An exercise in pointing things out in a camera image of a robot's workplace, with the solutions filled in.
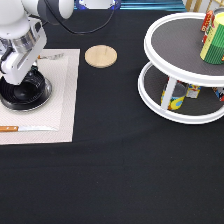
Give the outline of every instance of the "yellow can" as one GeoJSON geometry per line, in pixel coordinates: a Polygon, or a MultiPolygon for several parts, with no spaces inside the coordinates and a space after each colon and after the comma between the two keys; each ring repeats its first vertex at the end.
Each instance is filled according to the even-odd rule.
{"type": "MultiPolygon", "coordinates": [[[[163,97],[165,95],[166,92],[166,86],[163,89],[163,93],[162,93],[162,97],[161,97],[161,104],[163,102],[163,97]]],[[[186,87],[180,83],[177,83],[175,86],[175,89],[173,91],[173,95],[170,99],[170,103],[169,103],[169,110],[177,110],[181,107],[184,98],[186,96],[186,87]]]]}

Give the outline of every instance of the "snack box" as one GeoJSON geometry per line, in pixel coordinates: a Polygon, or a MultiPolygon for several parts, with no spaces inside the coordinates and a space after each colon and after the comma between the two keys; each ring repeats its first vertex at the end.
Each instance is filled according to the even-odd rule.
{"type": "Polygon", "coordinates": [[[213,87],[213,91],[216,96],[219,98],[219,101],[224,101],[224,88],[223,87],[213,87]]]}
{"type": "Polygon", "coordinates": [[[201,90],[201,86],[189,84],[186,97],[197,98],[201,90]]]}

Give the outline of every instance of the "black surface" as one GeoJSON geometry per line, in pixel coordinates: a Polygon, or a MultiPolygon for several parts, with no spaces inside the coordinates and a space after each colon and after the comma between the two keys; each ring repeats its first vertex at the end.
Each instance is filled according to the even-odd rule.
{"type": "MultiPolygon", "coordinates": [[[[95,28],[110,11],[75,12],[95,28]]],[[[151,111],[137,90],[149,26],[170,12],[116,11],[88,36],[46,26],[47,48],[80,48],[72,143],[0,147],[1,224],[222,224],[224,118],[183,125],[151,111]],[[85,51],[113,47],[117,62],[89,66],[85,51]]]]}
{"type": "Polygon", "coordinates": [[[157,54],[183,70],[209,76],[223,76],[224,64],[204,62],[200,53],[204,32],[203,20],[179,19],[160,26],[152,35],[152,46],[157,54]]]}
{"type": "MultiPolygon", "coordinates": [[[[155,66],[149,68],[145,74],[145,91],[158,105],[161,105],[162,92],[167,82],[168,76],[155,66]]],[[[223,105],[224,102],[219,101],[211,87],[202,87],[197,99],[185,97],[180,109],[173,112],[191,116],[207,115],[216,112],[223,105]]]]}

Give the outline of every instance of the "white shelf tray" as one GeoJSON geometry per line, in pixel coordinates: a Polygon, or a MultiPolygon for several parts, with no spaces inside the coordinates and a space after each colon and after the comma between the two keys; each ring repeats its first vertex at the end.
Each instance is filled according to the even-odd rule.
{"type": "MultiPolygon", "coordinates": [[[[145,104],[151,110],[153,110],[154,112],[156,112],[160,116],[162,116],[164,118],[167,118],[167,119],[169,119],[171,121],[184,123],[184,124],[204,124],[204,123],[209,123],[209,122],[212,122],[212,121],[215,121],[215,120],[221,118],[224,115],[223,102],[219,102],[218,98],[215,96],[215,93],[213,93],[212,89],[210,89],[210,88],[206,88],[206,89],[210,89],[211,90],[211,94],[213,94],[212,97],[214,96],[214,105],[206,105],[205,99],[202,99],[203,103],[201,105],[204,106],[204,107],[206,107],[206,106],[208,106],[208,107],[209,106],[210,107],[214,106],[214,112],[212,112],[212,108],[211,108],[211,110],[209,110],[210,111],[209,114],[186,115],[186,114],[179,114],[178,110],[176,110],[176,111],[169,111],[169,110],[162,109],[161,105],[158,103],[159,100],[157,100],[157,102],[155,102],[156,100],[152,99],[154,97],[149,95],[146,92],[146,89],[145,89],[145,75],[146,75],[146,73],[147,73],[147,75],[152,75],[152,76],[156,75],[153,72],[150,72],[150,68],[152,68],[152,66],[153,66],[153,64],[151,62],[147,63],[145,65],[145,67],[142,69],[141,74],[140,74],[139,79],[138,79],[139,94],[140,94],[142,100],[145,102],[145,104]]],[[[161,82],[159,77],[158,78],[155,77],[154,80],[155,79],[157,79],[158,82],[161,82]]],[[[162,95],[162,91],[161,90],[157,90],[156,86],[154,86],[154,90],[153,91],[155,92],[155,94],[156,94],[156,91],[158,91],[157,92],[157,94],[158,94],[157,97],[160,98],[161,95],[162,95]]],[[[185,98],[182,107],[184,107],[184,103],[185,103],[186,100],[190,100],[190,101],[192,101],[194,103],[200,101],[199,98],[198,99],[187,99],[187,98],[185,98]]]]}
{"type": "Polygon", "coordinates": [[[207,87],[224,86],[224,64],[200,58],[204,13],[176,13],[154,22],[144,40],[145,53],[160,71],[174,79],[207,87]]]}

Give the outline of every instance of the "cable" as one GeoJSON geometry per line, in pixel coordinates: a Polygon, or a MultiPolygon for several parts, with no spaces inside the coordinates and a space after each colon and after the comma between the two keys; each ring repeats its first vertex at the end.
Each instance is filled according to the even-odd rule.
{"type": "Polygon", "coordinates": [[[51,14],[52,14],[52,15],[54,16],[54,18],[57,20],[57,22],[60,23],[60,25],[61,25],[65,30],[67,30],[69,33],[71,33],[71,34],[76,34],[76,35],[83,35],[83,34],[94,33],[94,32],[96,32],[96,31],[98,31],[98,30],[104,28],[104,27],[110,22],[111,18],[113,17],[113,15],[114,15],[114,11],[115,11],[115,8],[116,8],[116,5],[117,5],[117,0],[115,0],[114,9],[113,9],[113,11],[112,11],[110,17],[109,17],[109,19],[106,21],[106,23],[104,23],[102,26],[100,26],[100,27],[98,27],[98,28],[96,28],[96,29],[94,29],[94,30],[90,30],[90,31],[85,31],[85,32],[75,32],[75,31],[69,29],[67,26],[65,26],[65,25],[60,21],[60,19],[57,18],[57,16],[56,16],[55,13],[54,13],[54,10],[52,9],[52,7],[51,7],[50,3],[48,2],[48,0],[44,0],[44,2],[45,2],[45,4],[46,4],[46,6],[48,7],[48,9],[50,10],[51,14]]]}
{"type": "Polygon", "coordinates": [[[47,25],[47,24],[48,24],[48,22],[45,22],[45,23],[42,24],[42,26],[45,26],[45,25],[47,25]]]}

